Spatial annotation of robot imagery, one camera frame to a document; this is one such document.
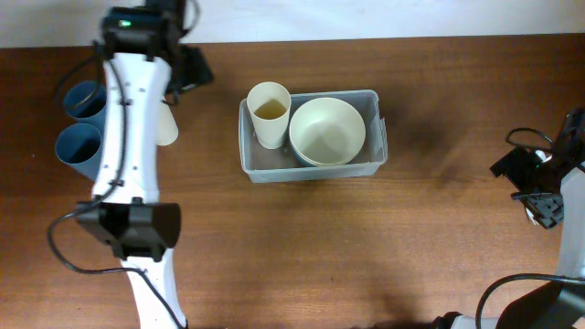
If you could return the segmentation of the cream cup front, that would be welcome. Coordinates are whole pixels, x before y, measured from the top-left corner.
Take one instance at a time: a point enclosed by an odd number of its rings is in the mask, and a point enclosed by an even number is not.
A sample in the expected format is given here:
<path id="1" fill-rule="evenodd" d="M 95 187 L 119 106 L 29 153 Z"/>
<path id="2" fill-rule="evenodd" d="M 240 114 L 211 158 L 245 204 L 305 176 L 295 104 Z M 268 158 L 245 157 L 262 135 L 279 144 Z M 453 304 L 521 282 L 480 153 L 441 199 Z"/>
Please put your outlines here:
<path id="1" fill-rule="evenodd" d="M 262 82 L 250 90 L 246 103 L 260 144 L 266 149 L 281 147 L 290 120 L 289 91 L 277 82 Z"/>

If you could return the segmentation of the blue bowl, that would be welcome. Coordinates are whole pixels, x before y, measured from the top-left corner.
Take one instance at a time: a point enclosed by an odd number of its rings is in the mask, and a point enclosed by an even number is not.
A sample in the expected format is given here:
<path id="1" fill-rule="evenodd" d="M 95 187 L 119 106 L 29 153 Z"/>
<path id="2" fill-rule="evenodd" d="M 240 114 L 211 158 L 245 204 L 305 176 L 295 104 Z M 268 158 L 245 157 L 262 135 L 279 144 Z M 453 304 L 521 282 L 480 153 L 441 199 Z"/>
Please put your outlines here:
<path id="1" fill-rule="evenodd" d="M 295 162 L 296 167 L 305 167 L 305 163 L 303 159 L 298 155 L 292 145 L 288 146 L 289 153 L 291 154 L 291 158 Z"/>

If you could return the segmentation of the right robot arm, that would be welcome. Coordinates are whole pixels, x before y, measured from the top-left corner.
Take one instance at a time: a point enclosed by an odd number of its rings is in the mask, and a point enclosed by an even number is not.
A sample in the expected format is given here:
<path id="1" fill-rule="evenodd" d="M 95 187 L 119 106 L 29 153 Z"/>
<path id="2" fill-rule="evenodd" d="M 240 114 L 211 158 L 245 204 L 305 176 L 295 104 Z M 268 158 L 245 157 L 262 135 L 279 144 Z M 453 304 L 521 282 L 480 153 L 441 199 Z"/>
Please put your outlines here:
<path id="1" fill-rule="evenodd" d="M 562 226 L 557 270 L 505 276 L 484 291 L 475 315 L 446 313 L 431 328 L 572 328 L 584 317 L 584 109 L 567 114 L 554 140 L 522 127 L 505 141 L 514 149 L 490 170 L 517 188 L 511 198 L 522 203 L 528 219 L 546 229 Z M 498 317 L 483 316 L 498 287 L 528 280 L 545 284 L 508 304 Z"/>

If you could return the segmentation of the cream bowl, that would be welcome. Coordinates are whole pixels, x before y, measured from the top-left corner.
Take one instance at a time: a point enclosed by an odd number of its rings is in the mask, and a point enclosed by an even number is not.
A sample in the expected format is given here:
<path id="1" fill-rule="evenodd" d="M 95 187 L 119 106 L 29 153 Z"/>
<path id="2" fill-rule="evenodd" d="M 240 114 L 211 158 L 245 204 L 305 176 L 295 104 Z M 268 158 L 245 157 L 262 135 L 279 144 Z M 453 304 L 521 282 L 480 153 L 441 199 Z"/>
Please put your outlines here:
<path id="1" fill-rule="evenodd" d="M 345 165 L 361 151 L 366 126 L 360 113 L 348 102 L 322 97 L 295 111 L 289 140 L 296 154 L 309 165 Z"/>

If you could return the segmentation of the cream cup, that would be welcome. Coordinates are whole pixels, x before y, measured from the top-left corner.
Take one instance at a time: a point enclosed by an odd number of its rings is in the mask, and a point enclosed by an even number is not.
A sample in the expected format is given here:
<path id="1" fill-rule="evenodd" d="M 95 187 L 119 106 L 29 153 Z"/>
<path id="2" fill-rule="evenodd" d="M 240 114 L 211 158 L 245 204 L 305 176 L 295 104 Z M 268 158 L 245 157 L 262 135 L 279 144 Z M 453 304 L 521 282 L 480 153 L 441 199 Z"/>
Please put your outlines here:
<path id="1" fill-rule="evenodd" d="M 178 135 L 178 126 L 170 106 L 161 103 L 157 124 L 157 144 L 159 146 L 170 145 L 176 141 Z"/>
<path id="2" fill-rule="evenodd" d="M 277 82 L 262 82 L 250 90 L 246 103 L 260 144 L 266 149 L 281 147 L 290 120 L 289 91 Z"/>

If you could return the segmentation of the white plastic fork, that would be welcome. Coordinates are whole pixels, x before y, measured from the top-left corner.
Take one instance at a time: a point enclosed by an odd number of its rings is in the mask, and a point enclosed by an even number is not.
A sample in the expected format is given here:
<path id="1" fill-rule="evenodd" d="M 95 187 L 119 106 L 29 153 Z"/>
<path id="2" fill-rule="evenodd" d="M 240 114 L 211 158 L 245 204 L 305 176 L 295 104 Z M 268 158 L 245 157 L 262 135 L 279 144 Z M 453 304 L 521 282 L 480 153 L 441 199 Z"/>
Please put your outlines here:
<path id="1" fill-rule="evenodd" d="M 541 225 L 541 218 L 542 214 L 540 208 L 537 203 L 532 201 L 527 201 L 525 204 L 525 210 L 527 217 L 535 224 Z"/>

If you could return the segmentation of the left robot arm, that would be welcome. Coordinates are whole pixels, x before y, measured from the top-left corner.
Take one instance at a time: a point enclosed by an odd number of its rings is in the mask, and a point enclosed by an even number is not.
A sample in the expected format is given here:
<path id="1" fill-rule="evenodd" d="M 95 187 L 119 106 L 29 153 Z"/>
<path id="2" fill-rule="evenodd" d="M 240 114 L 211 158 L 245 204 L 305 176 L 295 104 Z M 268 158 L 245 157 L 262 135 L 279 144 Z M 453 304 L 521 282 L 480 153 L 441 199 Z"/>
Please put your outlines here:
<path id="1" fill-rule="evenodd" d="M 186 328 L 173 269 L 181 229 L 176 203 L 162 203 L 156 171 L 161 108 L 167 94 L 212 81 L 197 48 L 181 44 L 199 19 L 195 1 L 114 7 L 101 22 L 96 59 L 105 71 L 106 117 L 100 169 L 90 202 L 72 215 L 120 260 L 142 328 Z"/>

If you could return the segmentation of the white plastic spoon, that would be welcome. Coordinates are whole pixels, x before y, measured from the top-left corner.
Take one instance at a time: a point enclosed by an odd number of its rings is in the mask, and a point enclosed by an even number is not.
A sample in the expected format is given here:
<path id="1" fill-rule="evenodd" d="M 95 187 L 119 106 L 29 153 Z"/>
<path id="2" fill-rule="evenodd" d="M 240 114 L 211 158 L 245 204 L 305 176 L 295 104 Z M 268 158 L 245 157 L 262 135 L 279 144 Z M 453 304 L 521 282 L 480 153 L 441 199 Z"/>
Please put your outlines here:
<path id="1" fill-rule="evenodd" d="M 546 155 L 545 152 L 543 152 L 542 150 L 536 150 L 535 154 L 540 158 L 540 160 L 545 163 L 547 161 L 549 161 L 552 156 L 551 155 Z"/>

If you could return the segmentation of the blue cup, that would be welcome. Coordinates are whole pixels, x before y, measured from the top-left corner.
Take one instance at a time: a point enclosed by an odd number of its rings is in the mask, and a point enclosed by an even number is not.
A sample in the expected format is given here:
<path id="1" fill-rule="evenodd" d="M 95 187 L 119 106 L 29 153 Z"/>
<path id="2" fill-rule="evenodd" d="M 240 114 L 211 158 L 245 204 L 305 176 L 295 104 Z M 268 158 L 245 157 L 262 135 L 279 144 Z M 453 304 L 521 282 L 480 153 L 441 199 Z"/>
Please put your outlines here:
<path id="1" fill-rule="evenodd" d="M 72 87 L 63 100 L 63 107 L 69 117 L 77 122 L 95 126 L 104 131 L 107 92 L 103 85 L 86 80 Z"/>
<path id="2" fill-rule="evenodd" d="M 95 181 L 101 163 L 101 132 L 89 123 L 75 123 L 63 130 L 55 142 L 55 154 L 91 181 Z"/>

